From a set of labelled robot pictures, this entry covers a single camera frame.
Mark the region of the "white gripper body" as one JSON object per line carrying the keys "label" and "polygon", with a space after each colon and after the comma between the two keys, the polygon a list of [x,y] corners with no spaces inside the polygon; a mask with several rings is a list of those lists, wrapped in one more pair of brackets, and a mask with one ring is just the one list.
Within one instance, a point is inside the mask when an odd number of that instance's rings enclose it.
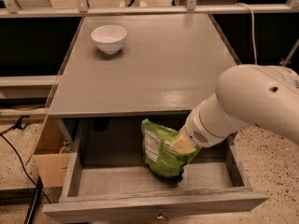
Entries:
{"label": "white gripper body", "polygon": [[186,118],[179,138],[192,147],[213,147],[233,132],[233,124],[218,106],[198,105]]}

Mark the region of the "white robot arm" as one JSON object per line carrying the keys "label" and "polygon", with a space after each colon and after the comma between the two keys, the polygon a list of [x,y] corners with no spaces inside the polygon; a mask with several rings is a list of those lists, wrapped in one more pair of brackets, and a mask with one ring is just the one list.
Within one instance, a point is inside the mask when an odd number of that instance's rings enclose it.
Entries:
{"label": "white robot arm", "polygon": [[192,110],[171,148],[190,154],[250,125],[299,143],[297,73],[285,66],[229,68],[220,75],[215,93]]}

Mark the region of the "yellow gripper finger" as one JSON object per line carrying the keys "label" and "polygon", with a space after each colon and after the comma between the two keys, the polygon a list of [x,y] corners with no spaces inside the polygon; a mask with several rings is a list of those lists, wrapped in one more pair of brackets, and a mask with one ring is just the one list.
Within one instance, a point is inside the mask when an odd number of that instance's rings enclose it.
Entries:
{"label": "yellow gripper finger", "polygon": [[171,143],[170,147],[174,149],[179,155],[188,155],[196,150],[196,144],[185,133],[179,134]]}

